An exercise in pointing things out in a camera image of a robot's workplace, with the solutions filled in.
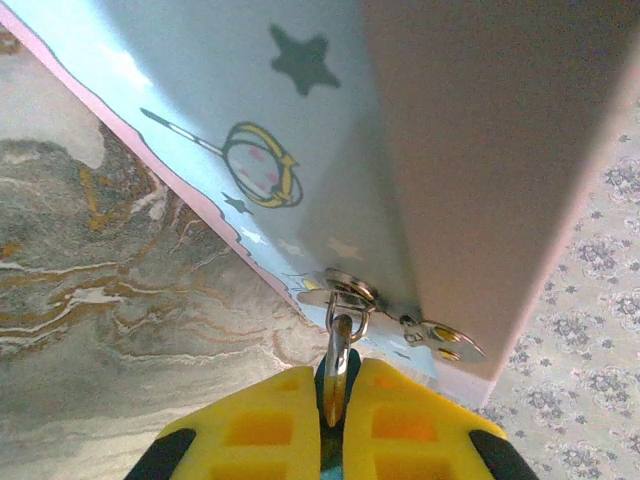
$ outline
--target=patterned carpet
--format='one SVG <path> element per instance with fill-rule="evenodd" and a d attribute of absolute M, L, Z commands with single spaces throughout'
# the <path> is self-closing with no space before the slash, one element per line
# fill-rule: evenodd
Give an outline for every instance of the patterned carpet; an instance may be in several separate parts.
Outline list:
<path fill-rule="evenodd" d="M 0 478 L 122 478 L 174 418 L 319 362 L 321 329 L 28 52 L 3 53 Z M 639 478 L 638 112 L 481 412 L 541 479 Z"/>

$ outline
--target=dark star decal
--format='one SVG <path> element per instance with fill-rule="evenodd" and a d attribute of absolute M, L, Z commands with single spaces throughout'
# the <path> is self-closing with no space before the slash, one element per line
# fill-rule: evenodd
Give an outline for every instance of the dark star decal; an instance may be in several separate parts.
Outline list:
<path fill-rule="evenodd" d="M 228 203 L 229 205 L 231 205 L 233 208 L 235 208 L 238 211 L 238 213 L 248 213 L 250 215 L 253 215 L 253 212 L 246 207 L 246 205 L 242 200 L 236 200 L 235 198 L 231 198 L 229 195 L 227 195 L 224 192 L 222 192 L 222 195 L 224 195 L 224 198 L 225 198 L 224 203 Z"/>
<path fill-rule="evenodd" d="M 271 25 L 270 32 L 280 49 L 280 56 L 271 61 L 271 66 L 291 77 L 300 95 L 309 95 L 314 85 L 340 88 L 340 81 L 324 64 L 329 45 L 324 36 L 317 35 L 306 42 L 299 42 L 277 25 Z"/>

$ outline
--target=yellow plastic object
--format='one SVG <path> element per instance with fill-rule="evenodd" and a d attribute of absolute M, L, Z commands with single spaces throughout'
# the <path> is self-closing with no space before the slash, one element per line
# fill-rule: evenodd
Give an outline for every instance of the yellow plastic object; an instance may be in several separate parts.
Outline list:
<path fill-rule="evenodd" d="M 171 480 L 318 480 L 320 427 L 311 367 L 295 367 L 168 425 L 196 437 Z"/>
<path fill-rule="evenodd" d="M 469 438 L 500 427 L 367 358 L 351 392 L 345 480 L 494 480 Z"/>

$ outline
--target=white star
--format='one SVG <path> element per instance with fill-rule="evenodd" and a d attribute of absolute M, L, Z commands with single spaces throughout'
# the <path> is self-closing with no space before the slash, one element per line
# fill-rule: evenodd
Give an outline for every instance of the white star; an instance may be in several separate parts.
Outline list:
<path fill-rule="evenodd" d="M 302 251 L 300 250 L 300 247 L 297 247 L 295 245 L 291 245 L 287 242 L 285 242 L 284 240 L 282 240 L 281 238 L 278 240 L 278 245 L 280 245 L 282 248 L 284 248 L 289 255 L 297 255 L 298 257 L 302 257 Z"/>
<path fill-rule="evenodd" d="M 153 85 L 151 80 L 140 72 L 136 66 L 136 62 L 128 52 L 115 52 L 106 45 L 101 45 L 101 48 L 107 54 L 109 60 L 111 60 L 111 68 L 113 71 L 126 78 L 138 90 L 143 90 L 145 87 Z"/>
<path fill-rule="evenodd" d="M 262 240 L 262 237 L 260 235 L 258 235 L 257 233 L 254 233 L 254 232 L 252 232 L 250 230 L 247 230 L 244 227 L 242 227 L 240 229 L 240 232 L 242 233 L 243 236 L 247 237 L 253 243 L 266 245 L 266 242 L 264 240 Z"/>
<path fill-rule="evenodd" d="M 340 243 L 333 237 L 329 238 L 329 248 L 336 252 L 341 258 L 355 258 L 357 260 L 362 260 L 358 253 L 358 247 L 352 247 L 351 245 Z"/>

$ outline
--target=pink border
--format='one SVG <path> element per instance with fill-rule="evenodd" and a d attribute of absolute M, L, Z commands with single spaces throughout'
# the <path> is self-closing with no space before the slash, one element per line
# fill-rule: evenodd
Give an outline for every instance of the pink border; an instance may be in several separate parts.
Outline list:
<path fill-rule="evenodd" d="M 286 285 L 260 267 L 250 252 L 238 243 L 240 236 L 222 217 L 220 209 L 202 193 L 173 173 L 140 138 L 140 134 L 118 117 L 95 94 L 78 82 L 53 56 L 49 47 L 24 25 L 5 5 L 0 3 L 0 23 L 16 36 L 60 81 L 102 120 L 158 177 L 176 192 L 220 237 L 233 248 L 281 297 L 296 311 L 300 307 L 291 297 Z"/>

